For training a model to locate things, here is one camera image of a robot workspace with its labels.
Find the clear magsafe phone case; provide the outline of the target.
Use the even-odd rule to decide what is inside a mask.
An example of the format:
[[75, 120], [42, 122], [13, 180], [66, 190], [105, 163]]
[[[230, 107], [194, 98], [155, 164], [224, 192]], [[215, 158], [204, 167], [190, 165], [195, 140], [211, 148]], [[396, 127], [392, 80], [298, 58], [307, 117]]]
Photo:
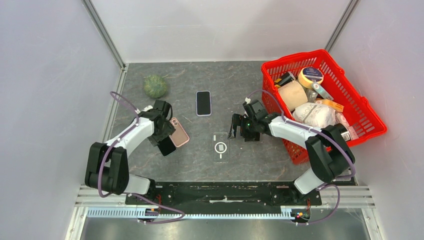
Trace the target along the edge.
[[212, 155], [215, 163], [228, 163], [230, 161], [227, 132], [214, 132], [212, 134]]

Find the pink phone case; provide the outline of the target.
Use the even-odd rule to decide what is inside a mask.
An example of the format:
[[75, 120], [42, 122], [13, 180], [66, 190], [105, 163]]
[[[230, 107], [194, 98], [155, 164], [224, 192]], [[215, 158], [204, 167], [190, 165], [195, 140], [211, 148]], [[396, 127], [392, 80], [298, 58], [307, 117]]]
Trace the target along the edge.
[[182, 127], [181, 123], [177, 120], [176, 117], [170, 119], [170, 123], [173, 125], [175, 131], [169, 136], [176, 148], [183, 146], [188, 143], [190, 137]]

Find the red plastic basket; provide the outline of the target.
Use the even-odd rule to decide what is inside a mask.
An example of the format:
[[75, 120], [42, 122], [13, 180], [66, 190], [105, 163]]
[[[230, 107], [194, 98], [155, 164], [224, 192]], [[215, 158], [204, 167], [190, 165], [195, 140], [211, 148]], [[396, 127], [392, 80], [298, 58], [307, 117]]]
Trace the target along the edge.
[[286, 72], [297, 76], [305, 67], [319, 69], [324, 75], [323, 88], [334, 97], [336, 103], [344, 106], [343, 115], [358, 135], [357, 139], [347, 141], [350, 148], [387, 132], [388, 128], [367, 98], [356, 91], [346, 78], [345, 71], [324, 49], [294, 53], [262, 64], [262, 88], [265, 92], [261, 99], [269, 113], [284, 113], [285, 117], [293, 120], [292, 113], [274, 86], [274, 80]]

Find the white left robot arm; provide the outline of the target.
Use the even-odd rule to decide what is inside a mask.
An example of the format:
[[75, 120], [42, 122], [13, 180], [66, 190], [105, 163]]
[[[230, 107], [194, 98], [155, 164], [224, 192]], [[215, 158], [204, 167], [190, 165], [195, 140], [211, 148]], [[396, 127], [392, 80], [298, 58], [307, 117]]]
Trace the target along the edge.
[[168, 119], [173, 114], [172, 105], [156, 100], [154, 105], [136, 110], [136, 117], [119, 135], [106, 142], [94, 142], [88, 152], [84, 183], [97, 189], [103, 198], [109, 194], [137, 194], [144, 204], [157, 198], [154, 180], [129, 172], [128, 158], [144, 141], [156, 147], [175, 132]]

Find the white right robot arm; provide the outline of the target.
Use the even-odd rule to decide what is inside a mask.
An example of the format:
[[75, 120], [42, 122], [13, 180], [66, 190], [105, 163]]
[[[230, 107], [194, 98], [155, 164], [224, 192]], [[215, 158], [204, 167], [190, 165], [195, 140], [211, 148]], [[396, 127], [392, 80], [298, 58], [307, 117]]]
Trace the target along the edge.
[[306, 150], [310, 169], [294, 180], [288, 191], [289, 200], [300, 205], [309, 193], [320, 189], [336, 179], [344, 178], [343, 172], [355, 174], [355, 158], [343, 134], [347, 129], [340, 123], [324, 128], [313, 127], [293, 121], [284, 115], [269, 113], [257, 99], [245, 99], [244, 114], [233, 114], [228, 138], [240, 135], [246, 142], [259, 141], [268, 135], [292, 142]]

